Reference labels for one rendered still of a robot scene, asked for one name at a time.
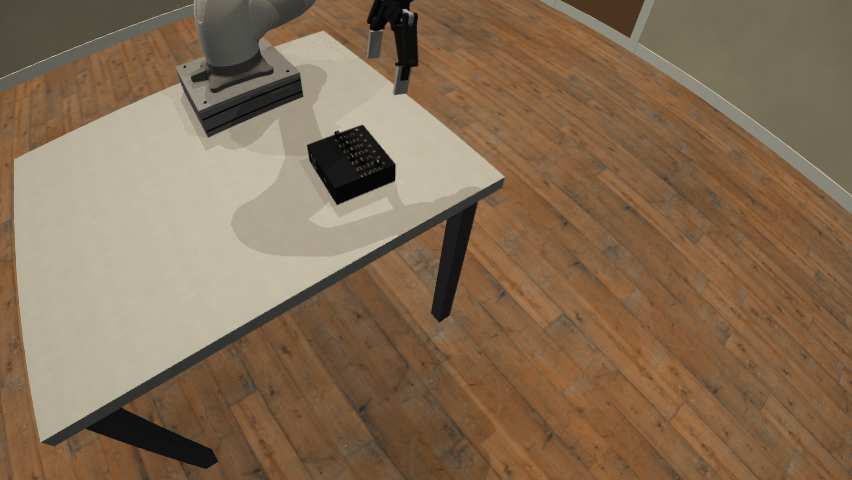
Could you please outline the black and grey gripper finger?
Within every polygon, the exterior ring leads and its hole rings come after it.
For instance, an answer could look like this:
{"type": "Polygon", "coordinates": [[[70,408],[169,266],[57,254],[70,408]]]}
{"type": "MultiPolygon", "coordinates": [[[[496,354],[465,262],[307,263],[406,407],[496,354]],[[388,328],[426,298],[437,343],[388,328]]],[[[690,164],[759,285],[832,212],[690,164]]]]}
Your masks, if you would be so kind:
{"type": "Polygon", "coordinates": [[[385,19],[384,13],[387,8],[387,2],[383,2],[383,0],[374,0],[373,6],[367,19],[367,23],[370,24],[367,49],[368,59],[380,58],[383,29],[388,23],[388,20],[385,19]]]}
{"type": "Polygon", "coordinates": [[[412,67],[418,66],[417,20],[418,14],[403,9],[401,25],[395,24],[393,8],[387,8],[391,30],[394,31],[398,62],[393,94],[407,94],[412,67]],[[402,30],[402,35],[401,35],[402,30]],[[404,67],[403,67],[404,66],[404,67]]]}

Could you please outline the black lighting desk panel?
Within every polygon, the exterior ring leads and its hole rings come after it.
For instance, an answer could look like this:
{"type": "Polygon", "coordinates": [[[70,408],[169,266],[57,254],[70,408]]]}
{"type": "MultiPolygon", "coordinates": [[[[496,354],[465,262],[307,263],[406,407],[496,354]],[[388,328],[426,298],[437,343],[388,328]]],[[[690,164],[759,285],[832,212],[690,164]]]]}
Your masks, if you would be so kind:
{"type": "Polygon", "coordinates": [[[395,181],[396,164],[364,125],[334,134],[307,148],[312,166],[336,204],[395,181]]]}

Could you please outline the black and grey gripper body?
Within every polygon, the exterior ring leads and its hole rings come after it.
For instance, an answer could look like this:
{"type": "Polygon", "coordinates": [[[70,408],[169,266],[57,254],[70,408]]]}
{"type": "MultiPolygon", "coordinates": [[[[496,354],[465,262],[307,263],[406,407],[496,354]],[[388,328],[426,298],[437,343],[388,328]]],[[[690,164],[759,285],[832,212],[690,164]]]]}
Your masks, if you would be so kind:
{"type": "MultiPolygon", "coordinates": [[[[393,8],[396,25],[401,25],[403,9],[407,9],[408,11],[410,11],[410,3],[412,1],[413,0],[383,0],[383,2],[388,3],[388,8],[393,8]]],[[[385,19],[390,22],[389,17],[387,16],[387,10],[384,13],[386,17],[385,19]]]]}

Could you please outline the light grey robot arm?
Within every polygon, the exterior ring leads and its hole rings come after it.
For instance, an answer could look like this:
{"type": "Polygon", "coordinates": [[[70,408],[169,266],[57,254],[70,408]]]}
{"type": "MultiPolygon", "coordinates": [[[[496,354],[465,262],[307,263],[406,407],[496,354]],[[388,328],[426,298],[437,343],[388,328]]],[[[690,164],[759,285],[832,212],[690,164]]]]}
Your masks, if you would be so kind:
{"type": "Polygon", "coordinates": [[[190,73],[217,93],[273,74],[259,49],[267,31],[306,12],[316,0],[194,0],[194,19],[206,61],[190,73]],[[204,64],[204,65],[203,65],[204,64]]]}

